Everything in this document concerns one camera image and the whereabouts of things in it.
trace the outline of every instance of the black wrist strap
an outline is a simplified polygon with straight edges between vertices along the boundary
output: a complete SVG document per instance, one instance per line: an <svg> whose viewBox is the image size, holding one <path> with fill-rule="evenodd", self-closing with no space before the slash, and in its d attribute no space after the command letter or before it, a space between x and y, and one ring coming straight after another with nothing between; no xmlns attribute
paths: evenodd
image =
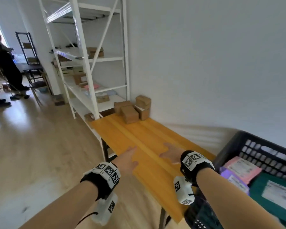
<svg viewBox="0 0 286 229"><path fill-rule="evenodd" d="M106 200L113 191L113 189L116 187L116 185L119 183L118 179L114 186L110 188L106 179L104 179L100 174L93 172L85 174L84 177L80 180L80 182L83 181L92 182L98 188L98 197L95 201L99 200L100 198Z"/></svg>
<svg viewBox="0 0 286 229"><path fill-rule="evenodd" d="M197 177L197 173L204 169L204 168L211 168L214 170L214 167L210 164L211 162L209 160L207 160L203 155L201 154L198 154L197 156L200 156L198 157L199 159L205 159L206 161L205 162L202 162L202 163L199 163L199 164L196 164L194 169L193 170L190 170L189 169L189 166L191 164L195 164L195 159L193 158L190 158L188 157L187 155L190 154L190 153L193 153L194 151L192 150L187 150L185 151L182 155L181 155L181 158L180 158L180 161L181 161L181 167L180 167L180 171L181 173L183 173L185 179L192 183L192 186L195 186L195 187L198 187L198 184L197 184L197 181L196 181L196 177ZM189 164L189 165L185 165L182 161L188 157L190 159L190 161L186 162L186 164Z"/></svg>

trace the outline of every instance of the hand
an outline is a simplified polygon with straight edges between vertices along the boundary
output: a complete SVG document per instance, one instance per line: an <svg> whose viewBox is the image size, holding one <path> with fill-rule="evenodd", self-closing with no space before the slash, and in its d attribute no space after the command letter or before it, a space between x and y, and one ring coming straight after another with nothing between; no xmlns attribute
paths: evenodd
<svg viewBox="0 0 286 229"><path fill-rule="evenodd" d="M137 165L139 164L139 162L137 161L134 162L132 161L132 156L136 150L137 150L136 146L133 148L128 147L128 149L124 153L122 153L112 161L112 163L118 167L121 176L125 174L132 174L134 168L136 168Z"/></svg>
<svg viewBox="0 0 286 229"><path fill-rule="evenodd" d="M161 153L159 157L161 158L169 158L173 164L180 164L180 157L185 151L182 148L176 147L171 143L164 143L165 146L168 147L168 151Z"/></svg>

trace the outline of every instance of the white tracking device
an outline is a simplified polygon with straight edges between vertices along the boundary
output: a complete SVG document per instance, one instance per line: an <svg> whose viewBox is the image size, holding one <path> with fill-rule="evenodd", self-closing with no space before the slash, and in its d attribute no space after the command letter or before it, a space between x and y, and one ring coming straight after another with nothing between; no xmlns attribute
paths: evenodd
<svg viewBox="0 0 286 229"><path fill-rule="evenodd" d="M174 186L179 203L190 205L194 202L195 196L191 187L192 184L187 182L183 176L174 178Z"/></svg>
<svg viewBox="0 0 286 229"><path fill-rule="evenodd" d="M105 226L108 223L112 211L116 206L117 202L118 202L118 196L114 192L112 192L108 196L107 200L104 200L102 198L99 199L97 201L98 204L95 208L95 212L97 212L98 214L90 216L92 221L94 221L95 223L99 223L102 226Z"/></svg>

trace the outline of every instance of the forearm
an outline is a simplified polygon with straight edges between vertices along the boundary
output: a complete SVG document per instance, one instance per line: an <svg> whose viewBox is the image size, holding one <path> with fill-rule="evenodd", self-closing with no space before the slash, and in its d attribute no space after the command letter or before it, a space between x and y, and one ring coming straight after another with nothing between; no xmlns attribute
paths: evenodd
<svg viewBox="0 0 286 229"><path fill-rule="evenodd" d="M97 196L97 187L89 181L83 181L49 204L19 229L74 229Z"/></svg>
<svg viewBox="0 0 286 229"><path fill-rule="evenodd" d="M283 228L257 202L214 170L200 170L196 180L225 229Z"/></svg>

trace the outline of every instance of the black cord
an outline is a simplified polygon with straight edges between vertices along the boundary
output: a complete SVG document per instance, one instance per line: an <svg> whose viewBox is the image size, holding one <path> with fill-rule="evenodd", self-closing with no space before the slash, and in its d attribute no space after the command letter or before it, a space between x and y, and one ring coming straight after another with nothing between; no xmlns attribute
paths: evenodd
<svg viewBox="0 0 286 229"><path fill-rule="evenodd" d="M78 222L78 224L80 224L85 218L89 217L90 215L98 215L98 213L97 213L97 212L92 212L92 213L86 215L84 218L82 218L82 219Z"/></svg>

